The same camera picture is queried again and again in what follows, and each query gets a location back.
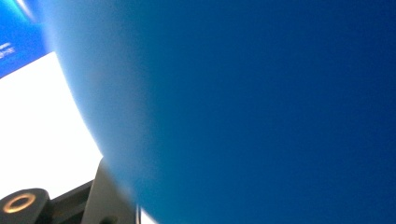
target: white surface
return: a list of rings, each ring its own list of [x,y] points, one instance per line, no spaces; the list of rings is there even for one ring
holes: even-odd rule
[[[101,158],[55,53],[0,79],[0,199],[29,188],[57,197],[94,179]]]

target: blue object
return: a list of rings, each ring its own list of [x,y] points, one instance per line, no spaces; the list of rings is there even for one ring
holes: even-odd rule
[[[396,2],[44,2],[111,173],[160,223],[396,222]]]
[[[36,1],[0,2],[0,78],[50,52]]]

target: blue panel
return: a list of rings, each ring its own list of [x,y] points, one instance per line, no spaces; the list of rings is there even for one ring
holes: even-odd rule
[[[160,223],[396,223],[395,1],[45,2],[112,174]]]
[[[0,2],[0,78],[48,53],[36,1]]]

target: black object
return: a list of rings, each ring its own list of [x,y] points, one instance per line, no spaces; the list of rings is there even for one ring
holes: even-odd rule
[[[136,205],[123,200],[99,165],[96,178],[50,200],[44,189],[24,189],[0,201],[1,224],[140,223]]]

